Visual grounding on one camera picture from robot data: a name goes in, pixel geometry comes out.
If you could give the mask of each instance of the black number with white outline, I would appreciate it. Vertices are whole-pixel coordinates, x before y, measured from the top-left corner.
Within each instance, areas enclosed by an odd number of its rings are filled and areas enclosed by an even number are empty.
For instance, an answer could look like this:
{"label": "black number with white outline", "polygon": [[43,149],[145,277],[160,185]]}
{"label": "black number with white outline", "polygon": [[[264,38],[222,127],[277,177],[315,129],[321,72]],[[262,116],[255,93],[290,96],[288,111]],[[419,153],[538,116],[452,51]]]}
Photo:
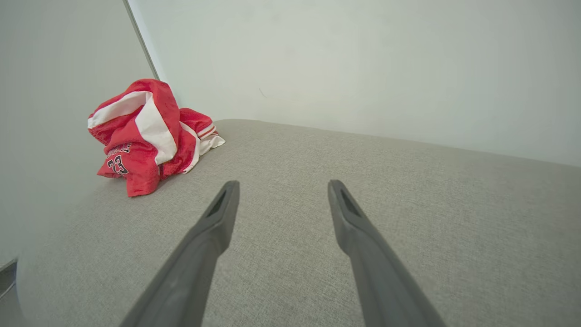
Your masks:
{"label": "black number with white outline", "polygon": [[107,166],[109,166],[115,174],[125,175],[129,172],[129,170],[127,170],[123,165],[121,155],[116,156],[114,160],[107,161]]}

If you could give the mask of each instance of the gray cushion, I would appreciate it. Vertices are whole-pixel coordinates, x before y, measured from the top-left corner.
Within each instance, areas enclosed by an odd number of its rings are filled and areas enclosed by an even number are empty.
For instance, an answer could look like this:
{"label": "gray cushion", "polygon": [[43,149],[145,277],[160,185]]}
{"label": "gray cushion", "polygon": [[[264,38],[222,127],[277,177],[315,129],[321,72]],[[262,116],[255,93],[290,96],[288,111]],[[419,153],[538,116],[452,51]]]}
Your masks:
{"label": "gray cushion", "polygon": [[227,143],[153,194],[111,180],[21,255],[39,326],[116,326],[224,182],[241,183],[207,326],[361,326],[340,179],[450,326],[581,325],[581,169],[389,138],[216,123]]}

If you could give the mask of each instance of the white wall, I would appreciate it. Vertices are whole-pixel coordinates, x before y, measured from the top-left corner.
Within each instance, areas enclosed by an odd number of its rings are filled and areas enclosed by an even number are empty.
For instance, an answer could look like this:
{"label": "white wall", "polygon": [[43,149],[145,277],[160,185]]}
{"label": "white wall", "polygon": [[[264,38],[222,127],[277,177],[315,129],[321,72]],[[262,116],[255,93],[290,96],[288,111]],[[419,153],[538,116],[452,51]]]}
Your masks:
{"label": "white wall", "polygon": [[152,76],[121,0],[0,3],[0,268],[105,182],[87,117]]}
{"label": "white wall", "polygon": [[581,1],[133,3],[178,103],[214,119],[581,166]]}

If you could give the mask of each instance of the red garment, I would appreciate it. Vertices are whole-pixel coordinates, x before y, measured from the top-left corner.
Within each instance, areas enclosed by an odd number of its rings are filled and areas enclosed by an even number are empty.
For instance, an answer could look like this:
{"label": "red garment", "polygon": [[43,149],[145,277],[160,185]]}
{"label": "red garment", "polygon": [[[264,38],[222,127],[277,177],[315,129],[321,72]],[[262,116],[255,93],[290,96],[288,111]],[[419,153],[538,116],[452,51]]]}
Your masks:
{"label": "red garment", "polygon": [[103,102],[88,119],[91,135],[105,145],[97,175],[127,180],[127,195],[155,191],[160,180],[187,173],[210,148],[224,144],[212,120],[180,109],[170,87],[158,80],[132,83]]}

